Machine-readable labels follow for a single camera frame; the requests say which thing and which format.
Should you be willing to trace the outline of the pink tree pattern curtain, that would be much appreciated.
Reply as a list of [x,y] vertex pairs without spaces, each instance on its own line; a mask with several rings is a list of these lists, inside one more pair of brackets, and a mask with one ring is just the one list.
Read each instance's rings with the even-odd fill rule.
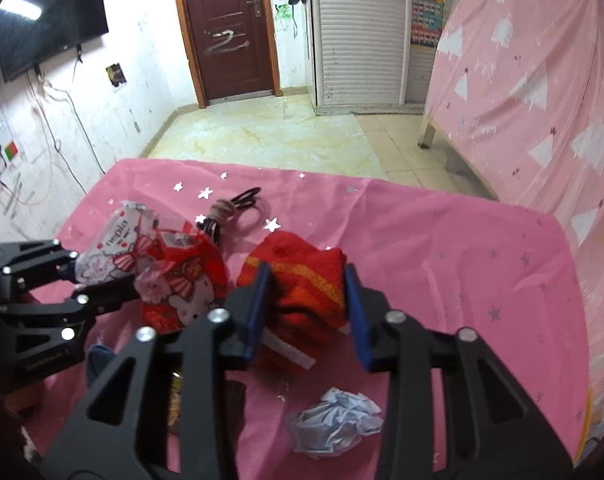
[[564,229],[604,414],[604,0],[458,0],[425,117],[498,200]]

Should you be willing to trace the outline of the colourful wall chart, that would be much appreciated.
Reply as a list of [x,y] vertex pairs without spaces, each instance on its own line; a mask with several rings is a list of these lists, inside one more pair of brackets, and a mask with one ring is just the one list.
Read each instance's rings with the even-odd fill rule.
[[410,44],[436,48],[444,28],[445,0],[411,0]]

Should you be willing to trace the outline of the red orange striped sock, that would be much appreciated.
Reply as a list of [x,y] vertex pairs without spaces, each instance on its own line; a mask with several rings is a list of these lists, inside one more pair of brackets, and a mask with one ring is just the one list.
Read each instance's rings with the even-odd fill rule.
[[339,248],[321,250],[294,233],[276,231],[245,258],[236,285],[250,285],[262,263],[271,278],[254,366],[273,375],[302,374],[347,325],[346,256]]

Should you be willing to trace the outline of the black wall television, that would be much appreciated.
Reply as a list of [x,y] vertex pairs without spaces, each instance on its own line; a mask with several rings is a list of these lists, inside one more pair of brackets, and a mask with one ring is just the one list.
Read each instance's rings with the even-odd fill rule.
[[4,81],[108,32],[104,0],[3,0],[0,69]]

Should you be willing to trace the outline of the pink star tablecloth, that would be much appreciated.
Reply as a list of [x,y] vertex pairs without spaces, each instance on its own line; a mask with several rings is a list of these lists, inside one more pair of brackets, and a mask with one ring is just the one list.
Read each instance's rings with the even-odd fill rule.
[[[544,413],[572,458],[588,420],[587,330],[570,244],[548,214],[480,198],[383,180],[194,160],[124,159],[102,177],[54,235],[84,252],[123,200],[171,222],[208,212],[215,198],[258,186],[257,210],[224,229],[232,281],[270,230],[266,220],[325,250],[338,247],[361,283],[387,296],[430,330],[471,326]],[[240,479],[373,479],[381,434],[339,457],[291,451],[287,415],[316,404],[330,388],[361,392],[385,412],[387,376],[368,375],[340,336],[297,379],[253,373],[239,439]]]

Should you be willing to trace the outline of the white nepia tissue pack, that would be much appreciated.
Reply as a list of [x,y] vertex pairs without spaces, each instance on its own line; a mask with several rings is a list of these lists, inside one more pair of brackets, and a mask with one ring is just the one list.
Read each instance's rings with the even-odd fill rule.
[[97,285],[137,272],[154,238],[157,215],[145,205],[123,202],[100,233],[75,260],[75,278]]

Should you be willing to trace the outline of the blue knitted sock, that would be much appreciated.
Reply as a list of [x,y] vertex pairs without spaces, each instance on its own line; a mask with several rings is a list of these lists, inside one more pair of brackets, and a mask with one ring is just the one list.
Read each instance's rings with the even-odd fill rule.
[[88,349],[85,360],[87,388],[90,388],[96,382],[97,378],[115,358],[116,352],[104,344],[93,344]]

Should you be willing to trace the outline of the white louvered wardrobe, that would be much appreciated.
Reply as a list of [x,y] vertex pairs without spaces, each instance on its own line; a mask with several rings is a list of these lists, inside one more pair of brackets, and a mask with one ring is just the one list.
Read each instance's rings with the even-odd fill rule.
[[415,1],[307,0],[318,114],[423,112],[425,99],[409,96]]

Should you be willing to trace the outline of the crumpled white paper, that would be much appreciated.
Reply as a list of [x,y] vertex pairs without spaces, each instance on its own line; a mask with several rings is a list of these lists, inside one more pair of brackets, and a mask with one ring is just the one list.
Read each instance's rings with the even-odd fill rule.
[[338,457],[381,432],[381,412],[362,393],[330,388],[318,404],[287,417],[292,451],[315,460]]

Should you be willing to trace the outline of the shiny gold snack wrapper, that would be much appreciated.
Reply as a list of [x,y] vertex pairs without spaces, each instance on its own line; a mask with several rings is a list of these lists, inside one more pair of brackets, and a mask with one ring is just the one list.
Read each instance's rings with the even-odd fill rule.
[[169,392],[167,426],[173,434],[178,432],[178,422],[181,412],[181,382],[183,376],[180,372],[172,374],[171,391]]

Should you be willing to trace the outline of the dark red door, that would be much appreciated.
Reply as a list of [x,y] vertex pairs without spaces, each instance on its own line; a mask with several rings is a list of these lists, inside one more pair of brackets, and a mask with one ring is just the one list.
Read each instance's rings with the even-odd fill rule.
[[176,6],[201,108],[281,95],[270,0],[176,0]]

